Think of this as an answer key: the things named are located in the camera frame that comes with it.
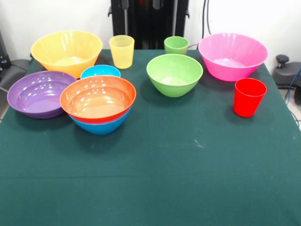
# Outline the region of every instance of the green bowl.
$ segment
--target green bowl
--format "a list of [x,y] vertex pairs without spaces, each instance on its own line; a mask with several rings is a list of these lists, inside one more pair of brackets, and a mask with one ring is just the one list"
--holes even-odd
[[202,65],[190,56],[164,54],[146,67],[152,84],[167,97],[181,97],[195,87],[203,75]]
[[185,55],[189,46],[189,41],[180,36],[171,36],[164,40],[166,53],[176,53]]

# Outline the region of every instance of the bowl rim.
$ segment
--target bowl rim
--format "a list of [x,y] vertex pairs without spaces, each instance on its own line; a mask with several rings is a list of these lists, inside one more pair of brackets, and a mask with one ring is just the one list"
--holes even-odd
[[14,86],[17,86],[22,80],[26,79],[27,77],[32,77],[34,76],[35,74],[40,74],[40,73],[61,73],[61,74],[64,74],[62,76],[67,76],[67,77],[70,77],[70,79],[74,80],[72,83],[74,83],[77,79],[74,78],[72,75],[68,74],[68,73],[65,73],[65,72],[59,72],[59,71],[41,71],[41,72],[35,72],[35,73],[31,73],[31,74],[28,74],[26,76],[24,76],[23,78],[19,79],[18,81],[16,81],[8,90],[8,93],[7,93],[7,101],[8,101],[8,104],[10,107],[12,107],[13,109],[15,109],[16,111],[18,112],[21,112],[21,113],[24,113],[24,114],[31,114],[31,115],[35,115],[35,114],[43,114],[43,113],[50,113],[52,111],[57,111],[61,108],[61,103],[59,102],[60,106],[57,107],[57,108],[54,108],[52,110],[48,110],[48,111],[41,111],[41,112],[29,112],[29,111],[24,111],[23,109],[19,109],[19,108],[16,108],[14,105],[11,104],[11,102],[9,101],[9,96],[11,95],[10,93],[12,92],[12,89]]
[[230,68],[244,68],[244,69],[245,69],[245,68],[257,67],[257,66],[260,66],[261,64],[263,64],[263,63],[268,59],[268,57],[269,57],[269,51],[268,51],[268,49],[266,48],[266,46],[263,45],[260,41],[258,41],[258,40],[255,39],[255,38],[252,38],[252,37],[250,37],[250,36],[244,35],[244,34],[240,34],[240,33],[231,33],[231,32],[220,32],[220,33],[210,34],[210,35],[206,36],[205,38],[201,39],[201,41],[199,41],[199,43],[198,43],[198,51],[199,51],[200,55],[201,55],[203,58],[205,58],[206,60],[208,60],[208,61],[210,61],[210,62],[212,62],[212,63],[214,63],[214,64],[217,64],[217,65],[219,65],[219,66],[228,67],[228,66],[225,66],[225,65],[218,64],[218,63],[216,63],[215,61],[209,59],[209,58],[206,57],[206,56],[201,52],[201,50],[200,50],[201,43],[202,43],[204,40],[209,39],[209,38],[212,37],[212,36],[220,36],[220,35],[225,35],[225,34],[226,34],[226,35],[231,35],[231,36],[232,36],[232,35],[238,35],[238,36],[243,36],[243,37],[252,39],[253,41],[256,41],[258,44],[260,44],[261,46],[263,46],[263,48],[265,49],[265,51],[266,51],[266,53],[267,53],[265,59],[262,60],[262,62],[260,62],[260,63],[258,63],[258,64],[254,64],[254,65],[250,65],[250,66],[244,66],[244,67],[242,67],[242,66],[231,66]]
[[60,105],[61,105],[62,109],[63,109],[67,114],[69,114],[69,115],[71,115],[73,118],[75,118],[76,120],[78,120],[78,118],[80,118],[80,119],[88,119],[88,120],[98,120],[98,119],[106,119],[106,118],[109,118],[109,117],[113,117],[113,116],[118,115],[118,114],[120,114],[120,113],[122,113],[122,112],[126,112],[128,109],[130,109],[130,108],[132,107],[132,105],[133,105],[133,103],[134,103],[134,101],[136,100],[136,97],[137,97],[137,91],[136,91],[135,86],[134,86],[129,80],[126,80],[126,79],[124,79],[124,78],[117,77],[117,76],[114,76],[114,75],[98,75],[97,78],[99,78],[99,77],[104,77],[104,78],[106,78],[106,77],[112,77],[112,78],[117,79],[117,80],[123,80],[123,81],[125,81],[126,83],[129,83],[130,86],[133,87],[133,89],[134,89],[134,91],[135,91],[134,98],[133,98],[133,100],[130,102],[130,104],[129,104],[125,109],[123,109],[123,110],[121,110],[121,111],[119,111],[119,112],[117,112],[117,113],[115,113],[115,114],[113,114],[113,115],[106,116],[106,117],[101,117],[101,118],[87,118],[87,117],[80,117],[80,116],[78,116],[78,115],[74,115],[74,114],[72,114],[69,110],[67,111],[67,109],[65,109],[65,108],[63,107],[63,105],[62,105],[62,96],[63,96],[63,93],[66,91],[66,89],[68,89],[71,85],[74,85],[75,83],[78,83],[78,82],[81,82],[81,81],[84,81],[84,80],[88,80],[88,79],[92,79],[92,78],[96,78],[96,76],[90,76],[90,77],[87,77],[87,78],[83,78],[83,79],[77,80],[76,82],[73,82],[73,83],[70,84],[68,87],[66,87],[66,88],[62,91],[62,93],[61,93],[61,95],[60,95]]
[[82,122],[82,121],[79,121],[78,119],[75,119],[72,115],[69,115],[69,117],[71,118],[71,119],[73,119],[74,121],[76,121],[76,122],[79,122],[80,124],[83,124],[83,125],[89,125],[89,126],[100,126],[100,125],[108,125],[108,124],[111,124],[111,123],[115,123],[115,122],[117,122],[117,121],[119,121],[119,120],[122,120],[124,117],[126,117],[128,114],[129,114],[129,112],[130,112],[130,110],[131,110],[131,108],[132,107],[130,107],[126,112],[125,112],[125,114],[124,115],[122,115],[120,118],[117,118],[117,119],[115,119],[115,120],[113,120],[113,121],[110,121],[110,122],[105,122],[105,123],[99,123],[99,124],[90,124],[90,123],[87,123],[87,122]]
[[[38,43],[38,41],[41,41],[42,39],[44,39],[44,38],[46,38],[46,37],[48,37],[48,36],[57,35],[57,34],[59,34],[59,33],[71,33],[71,32],[78,32],[78,33],[86,33],[86,34],[90,34],[90,35],[96,37],[96,38],[100,41],[100,44],[101,44],[100,50],[99,50],[99,52],[98,52],[97,54],[93,55],[93,56],[90,57],[89,59],[86,59],[86,60],[84,60],[84,61],[82,61],[82,62],[80,62],[79,64],[76,64],[76,65],[81,65],[81,64],[83,64],[83,63],[86,63],[86,62],[90,61],[91,59],[93,59],[94,57],[97,57],[97,56],[100,54],[100,52],[101,52],[102,49],[103,49],[103,41],[102,41],[101,38],[99,38],[96,34],[93,34],[93,33],[91,33],[91,32],[84,31],[84,30],[64,30],[64,31],[57,31],[57,32],[48,33],[48,34],[46,34],[46,35],[44,35],[44,36],[38,38],[38,39],[33,43],[32,47],[31,47],[31,50],[30,50],[30,52],[31,52],[31,54],[32,54],[32,56],[33,56],[33,58],[34,58],[35,60],[37,60],[37,58],[35,57],[34,53],[32,52],[32,49],[33,49],[33,47]],[[53,63],[46,63],[46,62],[41,61],[41,60],[37,60],[37,61],[40,62],[41,64],[45,64],[45,65],[54,65]],[[70,66],[72,66],[72,65],[62,65],[62,66],[60,66],[60,67],[70,67]]]
[[[198,76],[197,79],[193,80],[192,82],[186,83],[186,84],[184,84],[184,85],[168,85],[168,84],[164,84],[164,83],[162,83],[162,82],[160,82],[160,81],[154,79],[152,76],[150,76],[150,73],[149,73],[149,64],[150,64],[153,60],[155,60],[156,58],[164,57],[164,56],[166,56],[166,57],[167,57],[167,56],[178,56],[178,57],[186,57],[186,58],[189,58],[189,59],[195,61],[195,62],[200,66],[202,72],[201,72],[201,74]],[[159,55],[159,56],[153,58],[152,60],[150,60],[150,61],[148,62],[148,64],[147,64],[147,66],[146,66],[146,72],[147,72],[148,76],[149,76],[152,80],[158,82],[159,84],[166,85],[166,86],[169,86],[169,87],[184,87],[184,86],[189,86],[189,85],[191,85],[191,84],[193,84],[193,83],[199,81],[200,78],[201,78],[201,77],[203,76],[203,74],[204,74],[204,69],[203,69],[203,66],[201,65],[201,63],[200,63],[199,61],[197,61],[196,59],[194,59],[194,58],[192,58],[192,57],[190,57],[190,56],[182,55],[182,54],[176,54],[176,53],[169,53],[169,54],[162,54],[162,55]]]
[[[186,40],[187,41],[187,45],[186,46],[183,46],[183,47],[178,47],[178,48],[176,48],[176,47],[171,47],[171,46],[169,46],[169,45],[167,45],[166,44],[166,41],[168,40],[168,39],[172,39],[172,38],[174,38],[174,37],[177,37],[177,38],[181,38],[181,39],[184,39],[184,40]],[[169,36],[169,37],[167,37],[166,39],[164,39],[164,45],[166,45],[167,47],[169,47],[169,48],[173,48],[173,49],[182,49],[182,48],[187,48],[188,46],[189,46],[189,40],[187,39],[187,38],[184,38],[184,37],[182,37],[182,36]]]
[[114,75],[114,76],[117,76],[117,77],[121,77],[121,72],[120,72],[120,70],[118,70],[118,68],[117,67],[114,67],[114,66],[112,66],[112,65],[94,65],[94,66],[91,66],[91,67],[88,67],[87,69],[85,69],[82,73],[81,73],[81,75],[80,75],[80,79],[85,79],[85,78],[88,78],[88,77],[91,77],[91,76],[95,76],[95,75],[90,75],[90,76],[87,76],[87,77],[82,77],[83,76],[83,73],[85,72],[85,71],[87,71],[88,69],[91,69],[92,67],[99,67],[99,66],[106,66],[106,67],[110,67],[110,68],[113,68],[114,70],[116,69],[116,71],[118,71],[118,75]]

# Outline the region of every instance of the cable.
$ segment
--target cable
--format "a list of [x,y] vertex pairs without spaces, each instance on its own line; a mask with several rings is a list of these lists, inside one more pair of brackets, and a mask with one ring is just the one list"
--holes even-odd
[[193,47],[193,46],[197,46],[197,44],[193,44],[193,45],[191,45],[191,46],[188,46],[187,48],[190,48],[190,47]]
[[0,90],[4,91],[4,92],[7,92],[8,93],[8,90],[7,89],[4,89],[2,87],[0,87]]
[[205,35],[205,32],[204,32],[204,27],[205,27],[205,7],[206,7],[206,0],[204,0],[204,5],[203,5],[202,39],[204,38],[204,35]]
[[294,77],[293,81],[291,82],[291,84],[290,84],[290,86],[288,88],[288,91],[287,91],[287,93],[286,93],[286,95],[284,97],[284,101],[285,101],[286,104],[288,104],[289,101],[290,101],[290,93],[291,93],[292,85],[297,81],[297,79],[300,76],[300,73],[301,73],[301,68],[299,69],[299,72],[296,74],[296,76]]
[[210,0],[207,0],[207,27],[208,27],[209,34],[211,34],[210,26],[209,26],[209,1]]
[[12,66],[15,66],[15,67],[18,67],[18,68],[20,68],[20,69],[22,69],[23,71],[26,71],[27,72],[27,70],[25,69],[25,68],[22,68],[22,67],[20,67],[20,66],[18,66],[18,65],[15,65],[15,64],[11,64]]
[[293,118],[295,119],[295,121],[297,122],[297,125],[299,127],[300,126],[299,120],[297,119],[296,115],[292,111],[290,111],[290,112],[291,112]]

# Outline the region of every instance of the bowl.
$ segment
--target bowl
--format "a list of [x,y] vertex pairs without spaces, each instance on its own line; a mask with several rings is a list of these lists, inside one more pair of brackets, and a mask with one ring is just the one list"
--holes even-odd
[[166,53],[185,55],[188,46],[189,46],[189,41],[181,36],[171,36],[164,40],[164,49]]
[[223,81],[248,77],[268,57],[259,41],[234,33],[209,35],[199,42],[198,50],[210,74]]
[[37,119],[49,119],[63,113],[62,91],[76,79],[63,72],[43,71],[29,74],[8,91],[9,105],[16,111]]
[[61,94],[61,106],[74,119],[90,124],[108,123],[123,116],[136,98],[135,87],[112,75],[78,80]]
[[38,39],[32,56],[49,71],[60,71],[79,78],[93,66],[103,48],[96,35],[86,31],[62,31]]
[[84,70],[80,78],[84,79],[95,75],[114,75],[121,77],[121,73],[116,67],[110,65],[96,65]]
[[203,75],[202,65],[190,56],[164,54],[146,67],[152,84],[167,97],[181,97],[195,87]]
[[130,111],[130,109],[117,120],[109,122],[109,123],[104,123],[104,124],[88,124],[88,123],[80,122],[80,121],[74,119],[72,116],[70,116],[70,117],[83,130],[85,130],[89,133],[95,134],[95,135],[105,135],[105,134],[109,134],[109,133],[112,133],[113,131],[115,131],[125,121],[125,119],[128,116],[129,111]]

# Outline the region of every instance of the light blue bowl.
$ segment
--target light blue bowl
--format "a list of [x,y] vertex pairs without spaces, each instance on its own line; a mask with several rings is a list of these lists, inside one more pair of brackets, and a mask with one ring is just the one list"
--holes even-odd
[[108,133],[112,133],[115,129],[117,129],[121,124],[125,121],[125,119],[128,116],[128,113],[131,109],[127,111],[123,116],[121,116],[119,119],[106,123],[106,124],[87,124],[84,122],[80,122],[76,119],[74,119],[71,115],[69,115],[72,120],[82,129],[89,133],[93,133],[95,135],[105,135]]
[[95,75],[114,75],[121,77],[121,73],[116,67],[110,65],[96,65],[84,70],[80,78],[84,79]]

